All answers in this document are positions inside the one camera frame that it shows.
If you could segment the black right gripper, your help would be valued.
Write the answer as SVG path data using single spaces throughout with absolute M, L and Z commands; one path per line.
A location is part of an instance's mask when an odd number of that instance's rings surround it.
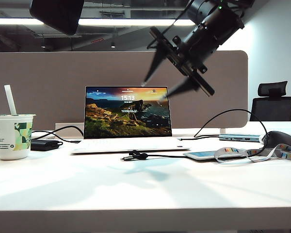
M 197 72 L 197 68 L 177 54 L 176 47 L 172 46 L 168 39 L 166 39 L 156 27 L 153 26 L 150 28 L 150 34 L 157 41 L 155 46 L 156 52 L 142 85 L 146 85 L 163 60 L 168 59 L 172 65 L 177 68 L 183 76 L 185 76 L 185 79 L 183 82 L 172 87 L 166 94 L 161 96 L 161 100 L 191 90 L 202 89 L 208 96 L 212 96 L 215 93 L 214 89 Z

